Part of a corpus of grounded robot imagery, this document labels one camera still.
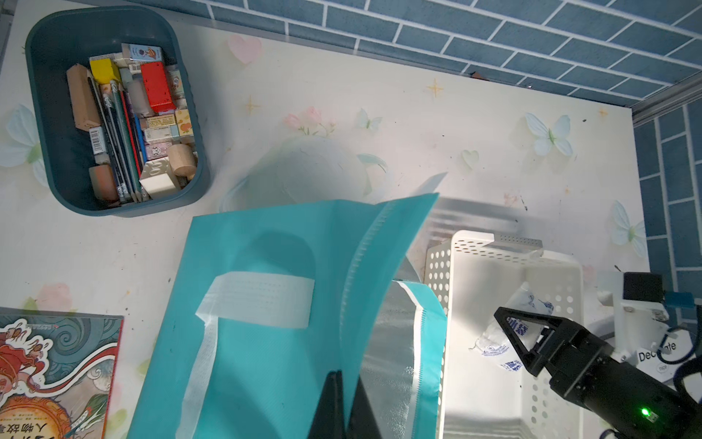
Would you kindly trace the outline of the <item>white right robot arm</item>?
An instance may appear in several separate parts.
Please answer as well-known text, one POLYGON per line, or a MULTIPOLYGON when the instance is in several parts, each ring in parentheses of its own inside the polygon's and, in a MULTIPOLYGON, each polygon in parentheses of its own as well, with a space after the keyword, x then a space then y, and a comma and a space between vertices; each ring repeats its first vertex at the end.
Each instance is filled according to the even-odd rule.
POLYGON ((617 438, 698 438, 701 402, 685 380, 701 371, 696 338, 685 355, 673 353, 660 275, 628 272, 605 292, 614 309, 611 346, 569 318, 499 307, 494 317, 526 371, 550 375, 563 400, 597 414, 617 438))

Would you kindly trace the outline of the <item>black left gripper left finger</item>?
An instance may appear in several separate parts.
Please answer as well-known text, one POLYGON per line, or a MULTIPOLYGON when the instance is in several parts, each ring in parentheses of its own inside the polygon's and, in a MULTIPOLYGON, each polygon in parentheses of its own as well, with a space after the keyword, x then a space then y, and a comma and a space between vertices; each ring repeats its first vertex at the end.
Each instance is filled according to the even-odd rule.
POLYGON ((327 374, 308 439, 343 439, 345 437, 342 371, 327 374))

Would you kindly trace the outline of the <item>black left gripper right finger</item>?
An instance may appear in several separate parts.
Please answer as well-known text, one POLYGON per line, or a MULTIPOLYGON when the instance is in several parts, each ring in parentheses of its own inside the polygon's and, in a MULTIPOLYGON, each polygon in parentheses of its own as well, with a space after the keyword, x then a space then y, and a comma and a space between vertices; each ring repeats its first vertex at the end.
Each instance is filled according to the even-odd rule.
POLYGON ((347 438, 382 439, 362 378, 358 379, 358 385, 356 386, 356 394, 347 428, 347 438))

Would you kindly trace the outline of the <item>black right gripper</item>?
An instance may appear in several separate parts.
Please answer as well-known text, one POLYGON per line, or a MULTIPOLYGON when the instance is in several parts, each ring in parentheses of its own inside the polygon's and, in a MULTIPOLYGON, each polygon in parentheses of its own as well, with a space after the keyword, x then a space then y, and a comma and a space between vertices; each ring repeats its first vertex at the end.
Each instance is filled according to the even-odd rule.
POLYGON ((576 321, 499 307, 494 318, 526 371, 624 438, 700 438, 701 405, 626 362, 576 321))

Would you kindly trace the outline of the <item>teal insulated delivery bag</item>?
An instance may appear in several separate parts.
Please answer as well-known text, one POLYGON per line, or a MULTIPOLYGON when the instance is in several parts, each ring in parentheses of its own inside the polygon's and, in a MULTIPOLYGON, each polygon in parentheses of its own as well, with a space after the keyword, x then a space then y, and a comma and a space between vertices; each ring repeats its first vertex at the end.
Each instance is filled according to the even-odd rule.
POLYGON ((307 438, 331 371, 347 437, 375 321, 440 182, 195 218, 129 437, 307 438))

